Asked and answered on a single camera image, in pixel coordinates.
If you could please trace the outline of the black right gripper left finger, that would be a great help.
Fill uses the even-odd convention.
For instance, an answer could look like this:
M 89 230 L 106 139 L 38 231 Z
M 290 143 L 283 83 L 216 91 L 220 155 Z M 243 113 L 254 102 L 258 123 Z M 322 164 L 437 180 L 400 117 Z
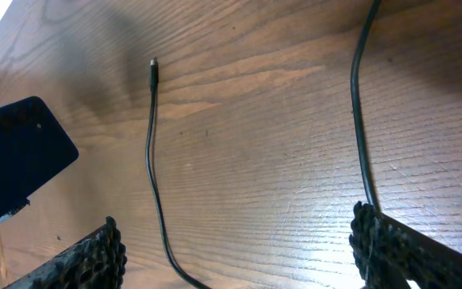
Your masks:
M 127 263 L 116 220 L 106 223 L 7 289 L 120 289 Z

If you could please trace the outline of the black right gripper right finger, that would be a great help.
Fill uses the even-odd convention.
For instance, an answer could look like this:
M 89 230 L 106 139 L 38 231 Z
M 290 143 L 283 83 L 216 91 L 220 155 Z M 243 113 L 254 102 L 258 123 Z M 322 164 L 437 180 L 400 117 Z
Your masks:
M 370 204 L 353 209 L 349 243 L 366 288 L 462 288 L 462 254 Z

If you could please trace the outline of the blue screen Galaxy smartphone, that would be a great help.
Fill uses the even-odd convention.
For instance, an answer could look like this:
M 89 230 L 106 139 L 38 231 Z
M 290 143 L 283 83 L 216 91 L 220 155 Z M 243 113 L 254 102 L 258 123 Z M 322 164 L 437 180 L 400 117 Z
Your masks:
M 0 222 L 79 157 L 46 103 L 37 96 L 0 107 Z

